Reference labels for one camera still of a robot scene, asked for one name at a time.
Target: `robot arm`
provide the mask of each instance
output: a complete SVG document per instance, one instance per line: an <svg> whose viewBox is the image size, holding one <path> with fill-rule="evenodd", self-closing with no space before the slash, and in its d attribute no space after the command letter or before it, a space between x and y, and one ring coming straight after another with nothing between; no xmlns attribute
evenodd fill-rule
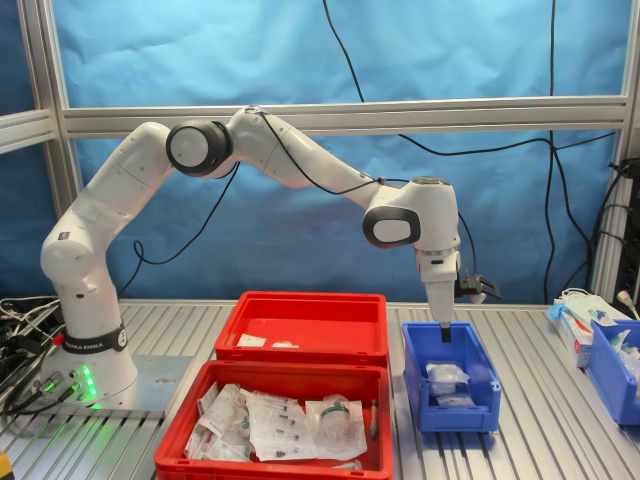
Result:
<svg viewBox="0 0 640 480"><path fill-rule="evenodd" d="M429 307L448 341L460 237L455 193L446 180L417 177L402 188L376 182L260 107L240 110L226 127L210 122L176 126L167 139L167 155L187 175L222 176L242 161L290 188L310 186L312 179L324 188L345 191L345 197L366 210L362 228L371 244L415 246Z"/></svg>
<svg viewBox="0 0 640 480"><path fill-rule="evenodd" d="M219 178L237 162L291 188L314 183L344 192L366 210L363 232L370 243L380 248L413 244L431 312L448 341L460 238L455 194L445 180L418 177L402 188L385 185L259 107L240 110L226 126L191 121L170 131L145 123L110 155L42 248L41 265L60 298L66 330L63 348L47 358L41 373L77 379L81 369L88 369L92 378L71 403L121 396L136 379L106 266L111 241L173 171Z"/></svg>

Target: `blue crate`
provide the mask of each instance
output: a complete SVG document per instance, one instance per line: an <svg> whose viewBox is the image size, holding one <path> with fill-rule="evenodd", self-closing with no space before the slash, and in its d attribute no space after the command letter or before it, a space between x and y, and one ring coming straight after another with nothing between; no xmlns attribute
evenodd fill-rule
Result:
<svg viewBox="0 0 640 480"><path fill-rule="evenodd" d="M593 345L587 371L613 420L619 425L640 425L640 401L636 400L638 383L610 344L611 339L618 333L629 329L631 331L625 343L640 347L640 322L616 322L618 325L612 327L602 327L596 322L591 322Z"/></svg>
<svg viewBox="0 0 640 480"><path fill-rule="evenodd" d="M442 343L440 324L404 323L404 381L421 432L494 432L498 429L500 383L471 324L451 324L451 343ZM460 366L469 379L475 407L441 407L429 398L428 362Z"/></svg>

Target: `metal table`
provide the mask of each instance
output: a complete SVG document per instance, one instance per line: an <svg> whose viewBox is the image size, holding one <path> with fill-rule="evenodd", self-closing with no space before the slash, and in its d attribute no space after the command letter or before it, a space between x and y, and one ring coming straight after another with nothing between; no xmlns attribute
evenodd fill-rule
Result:
<svg viewBox="0 0 640 480"><path fill-rule="evenodd" d="M233 301L123 301L130 348L139 354L192 355L197 367L213 345ZM569 354L540 306L456 308L471 321L502 383L494 434L419 434L413 428L400 323L431 320L426 304L387 308L392 386L394 479L640 479L640 428L619 428L586 373ZM191 369L190 385L198 368ZM18 479L154 477L153 452L166 420L40 414L2 424L0 450Z"/></svg>

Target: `red crate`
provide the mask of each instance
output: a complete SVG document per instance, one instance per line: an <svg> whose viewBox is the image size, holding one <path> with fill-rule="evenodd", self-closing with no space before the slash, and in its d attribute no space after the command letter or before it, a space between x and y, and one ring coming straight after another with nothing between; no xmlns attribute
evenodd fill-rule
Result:
<svg viewBox="0 0 640 480"><path fill-rule="evenodd" d="M216 358L260 362L387 365L382 295L246 292L216 341ZM238 347L246 333L264 347ZM271 347L289 341L300 348Z"/></svg>
<svg viewBox="0 0 640 480"><path fill-rule="evenodd" d="M367 436L367 452L357 457L363 470L330 468L345 462L336 460L299 460L288 462L222 462L188 460L183 451L198 420L197 399L213 382L222 388L237 383L243 388L260 390L301 400L322 400L340 393L349 400L361 400ZM378 401L376 438L369 434L371 401ZM334 478L392 478L392 444L389 414L387 370L370 366L303 365L283 363L230 362L205 363L155 456L159 480L329 480Z"/></svg>

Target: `green led light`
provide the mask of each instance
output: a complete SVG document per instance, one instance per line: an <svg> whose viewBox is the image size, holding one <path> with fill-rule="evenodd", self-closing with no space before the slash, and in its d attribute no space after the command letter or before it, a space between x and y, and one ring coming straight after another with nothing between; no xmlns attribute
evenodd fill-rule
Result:
<svg viewBox="0 0 640 480"><path fill-rule="evenodd" d="M84 373L84 381L86 382L87 387L89 388L89 393L91 394L91 398L86 398L85 400L91 400L98 396L98 390L96 390L94 385L93 377L91 376L91 369L88 366L83 365L82 372Z"/></svg>

